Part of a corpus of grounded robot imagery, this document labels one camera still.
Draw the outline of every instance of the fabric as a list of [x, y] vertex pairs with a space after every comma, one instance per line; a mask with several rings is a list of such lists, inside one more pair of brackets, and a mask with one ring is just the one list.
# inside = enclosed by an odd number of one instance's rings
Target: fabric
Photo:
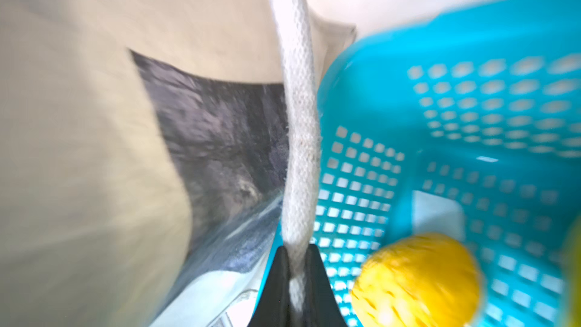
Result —
[[270, 0], [281, 47], [289, 120], [289, 163], [282, 207], [282, 240], [289, 255], [290, 317], [302, 325], [304, 257], [313, 236], [321, 131], [306, 0]]

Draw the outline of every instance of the basket hole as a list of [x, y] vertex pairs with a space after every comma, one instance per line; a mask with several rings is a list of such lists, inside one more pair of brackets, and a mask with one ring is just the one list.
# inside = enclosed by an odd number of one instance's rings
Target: basket hole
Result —
[[319, 190], [319, 200], [328, 200], [330, 192], [324, 189]]
[[512, 179], [505, 179], [500, 182], [500, 192], [511, 193], [514, 190], [516, 182]]
[[548, 216], [537, 216], [534, 219], [534, 229], [542, 232], [547, 232], [551, 229], [553, 220]]
[[579, 150], [564, 150], [557, 152], [556, 154], [559, 157], [563, 158], [579, 158], [581, 157], [581, 151]]
[[493, 214], [494, 216], [498, 217], [506, 217], [507, 216], [508, 206], [505, 203], [498, 203], [494, 208]]
[[470, 109], [475, 107], [477, 104], [478, 101], [476, 101], [476, 98], [474, 97], [467, 97], [458, 101], [458, 107], [461, 109]]
[[531, 100], [528, 98], [523, 98], [523, 99], [520, 99], [517, 101], [513, 101], [512, 103], [510, 103], [508, 105], [508, 108], [511, 111], [519, 112], [519, 111], [530, 110], [533, 106], [534, 106], [534, 100]]
[[480, 173], [478, 171], [469, 172], [468, 177], [466, 178], [466, 182], [474, 185], [476, 184], [476, 182], [478, 182], [479, 176]]
[[581, 137], [563, 139], [563, 145], [571, 148], [581, 147]]
[[524, 142], [510, 142], [504, 145], [508, 149], [525, 149], [527, 144]]
[[522, 80], [516, 84], [512, 84], [509, 93], [512, 95], [525, 95], [538, 90], [540, 87], [537, 80]]
[[533, 118], [528, 117], [526, 115], [519, 115], [516, 117], [512, 117], [507, 119], [507, 124], [511, 127], [524, 127], [525, 125], [532, 124]]
[[345, 152], [345, 157], [347, 158], [355, 158], [357, 156], [357, 150], [355, 148], [347, 148], [347, 151]]
[[436, 185], [436, 188], [434, 188], [434, 193], [441, 196], [445, 190], [446, 190], [446, 185], [444, 185], [443, 183], [439, 183]]
[[343, 193], [339, 193], [339, 192], [335, 192], [333, 193], [333, 202], [337, 202], [337, 203], [341, 203], [343, 202], [343, 199], [345, 198], [345, 195]]
[[333, 232], [333, 231], [335, 231], [335, 224], [334, 223], [325, 222], [323, 224], [323, 232]]
[[510, 256], [501, 255], [500, 258], [498, 258], [498, 266], [508, 271], [514, 271], [517, 266], [517, 261]]
[[466, 192], [462, 195], [462, 199], [460, 200], [460, 202], [469, 206], [472, 203], [473, 199], [474, 199], [474, 195], [470, 192]]
[[482, 133], [484, 135], [488, 135], [488, 136], [500, 135], [503, 133], [503, 128], [502, 127], [486, 127], [482, 130]]
[[361, 142], [361, 135], [359, 133], [352, 133], [350, 141], [355, 144], [359, 144]]
[[353, 170], [353, 164], [351, 164], [351, 163], [344, 162], [341, 165], [341, 171], [342, 172], [351, 173], [352, 170]]
[[361, 189], [361, 183], [354, 180], [351, 182], [351, 186], [349, 187], [349, 189], [352, 191], [359, 191]]
[[343, 144], [340, 142], [334, 142], [333, 146], [331, 147], [331, 151], [333, 153], [341, 153], [343, 151]]
[[543, 93], [545, 95], [553, 96], [563, 95], [571, 91], [577, 90], [578, 87], [579, 85], [577, 84], [576, 80], [560, 80], [545, 86], [545, 88], [543, 89]]
[[554, 150], [555, 150], [555, 148], [548, 147], [548, 146], [535, 146], [535, 147], [529, 148], [529, 151], [532, 153], [550, 153]]
[[482, 142], [488, 146], [497, 146], [497, 145], [502, 144], [503, 140], [499, 139], [499, 138], [491, 138], [491, 139], [485, 139]]
[[377, 144], [375, 144], [374, 150], [376, 153], [383, 153], [383, 151], [385, 150], [385, 145], [383, 145], [381, 143], [377, 143]]
[[488, 304], [486, 306], [486, 315], [490, 318], [500, 322], [503, 319], [503, 310], [496, 307], [494, 304]]
[[432, 189], [433, 181], [431, 179], [426, 179], [422, 185], [424, 191], [429, 191]]
[[426, 119], [434, 119], [438, 116], [438, 112], [436, 110], [426, 110], [424, 116]]
[[335, 207], [329, 207], [329, 211], [327, 211], [327, 216], [329, 217], [339, 216], [339, 209]]
[[447, 72], [448, 70], [445, 64], [437, 64], [433, 65], [432, 67], [430, 67], [430, 69], [428, 69], [428, 76], [430, 76], [433, 79], [436, 79], [446, 75]]
[[459, 62], [452, 67], [452, 77], [455, 78], [468, 76], [472, 72], [474, 72], [474, 64], [472, 62]]
[[444, 120], [452, 120], [452, 119], [456, 119], [456, 112], [455, 111], [445, 111], [443, 113], [441, 113], [441, 118]]
[[426, 92], [428, 92], [429, 88], [428, 88], [428, 84], [426, 84], [425, 82], [420, 82], [419, 84], [416, 84], [414, 86], [414, 91], [417, 94], [425, 94]]
[[333, 181], [335, 180], [335, 176], [330, 175], [329, 173], [323, 174], [323, 183], [326, 185], [332, 185]]
[[548, 321], [555, 322], [556, 309], [545, 303], [537, 302], [534, 305], [534, 313]]
[[447, 176], [448, 173], [449, 173], [449, 171], [450, 171], [450, 166], [447, 165], [447, 164], [444, 164], [440, 168], [440, 175], [441, 176]]
[[447, 108], [454, 105], [454, 99], [451, 97], [444, 97], [438, 100], [438, 106], [441, 108]]
[[472, 220], [470, 223], [470, 231], [474, 233], [482, 233], [484, 230], [484, 222], [482, 220]]
[[527, 253], [540, 258], [545, 252], [545, 246], [539, 242], [530, 241], [527, 243], [525, 250]]
[[545, 114], [562, 113], [571, 108], [571, 102], [568, 100], [556, 100], [541, 106], [541, 111]]
[[480, 91], [486, 95], [492, 95], [504, 90], [504, 81], [492, 80], [482, 85]]
[[555, 133], [541, 133], [530, 137], [535, 143], [552, 143], [559, 140], [559, 134]]
[[480, 76], [494, 76], [506, 69], [505, 60], [489, 60], [480, 66], [478, 73]]
[[452, 173], [452, 178], [460, 180], [464, 176], [464, 169], [463, 168], [456, 168]]
[[521, 292], [520, 290], [515, 290], [512, 292], [512, 301], [519, 304], [522, 307], [530, 307], [530, 295]]
[[513, 75], [523, 76], [538, 71], [543, 66], [542, 57], [525, 57], [511, 66]]
[[351, 226], [349, 233], [351, 235], [359, 235], [361, 233], [361, 228], [359, 226]]
[[344, 263], [351, 263], [353, 261], [353, 254], [350, 253], [345, 253], [343, 254], [343, 260]]
[[548, 67], [549, 74], [566, 74], [581, 69], [581, 53], [572, 53], [553, 61]]
[[438, 82], [434, 85], [434, 92], [437, 94], [443, 94], [452, 90], [452, 86], [448, 82]]
[[465, 133], [476, 133], [479, 130], [480, 127], [478, 125], [466, 125], [462, 127], [462, 131]]
[[449, 132], [453, 132], [454, 130], [458, 130], [459, 128], [460, 126], [456, 122], [449, 122], [447, 124], [444, 124], [444, 129], [446, 129]]
[[500, 114], [488, 114], [482, 117], [482, 122], [485, 124], [497, 124], [504, 120], [504, 116]]
[[463, 122], [470, 122], [478, 119], [478, 113], [474, 113], [473, 111], [470, 113], [463, 113], [460, 115], [460, 119]]
[[338, 233], [347, 233], [347, 231], [349, 231], [349, 226], [347, 226], [347, 225], [340, 224], [337, 227], [337, 232]]
[[448, 190], [448, 198], [451, 200], [455, 200], [456, 197], [458, 197], [459, 193], [460, 193], [460, 191], [457, 188], [452, 187]]
[[476, 202], [476, 209], [481, 211], [488, 211], [488, 206], [490, 205], [490, 200], [486, 197], [478, 199]]
[[321, 239], [319, 239], [319, 246], [320, 247], [329, 247], [330, 245], [330, 239], [327, 237], [322, 237]]
[[363, 146], [365, 148], [371, 149], [371, 147], [373, 147], [373, 140], [367, 138], [364, 142], [363, 142]]
[[456, 93], [464, 95], [476, 90], [476, 83], [474, 81], [464, 81], [456, 85]]
[[351, 217], [353, 217], [353, 211], [343, 210], [343, 212], [341, 212], [341, 218], [351, 220]]
[[480, 259], [482, 259], [485, 263], [492, 263], [494, 261], [494, 250], [483, 247], [480, 250]]
[[491, 289], [494, 290], [496, 293], [501, 294], [502, 296], [508, 295], [508, 284], [502, 282], [500, 280], [493, 280]]
[[504, 134], [505, 137], [509, 139], [523, 139], [529, 136], [529, 132], [526, 130], [511, 130]]
[[504, 241], [508, 246], [517, 249], [522, 245], [522, 236], [516, 233], [508, 233]]
[[410, 80], [417, 80], [421, 76], [424, 76], [424, 70], [421, 66], [412, 66], [409, 70], [407, 70], [407, 76]]
[[500, 240], [500, 236], [502, 236], [503, 229], [500, 226], [492, 225], [489, 226], [488, 231], [486, 232], [486, 236], [490, 240]]
[[360, 153], [359, 154], [359, 162], [367, 163], [368, 160], [369, 160], [369, 154], [367, 154], [367, 153]]
[[349, 181], [346, 178], [339, 178], [337, 180], [337, 187], [345, 188], [347, 187], [348, 183]]

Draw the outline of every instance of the perforated plastic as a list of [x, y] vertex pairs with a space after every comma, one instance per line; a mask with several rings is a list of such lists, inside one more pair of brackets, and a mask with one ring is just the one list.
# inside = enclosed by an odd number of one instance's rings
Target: perforated plastic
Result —
[[581, 209], [578, 0], [506, 0], [357, 42], [319, 90], [312, 243], [341, 313], [367, 256], [411, 234], [411, 194], [458, 201], [482, 326], [558, 325]]

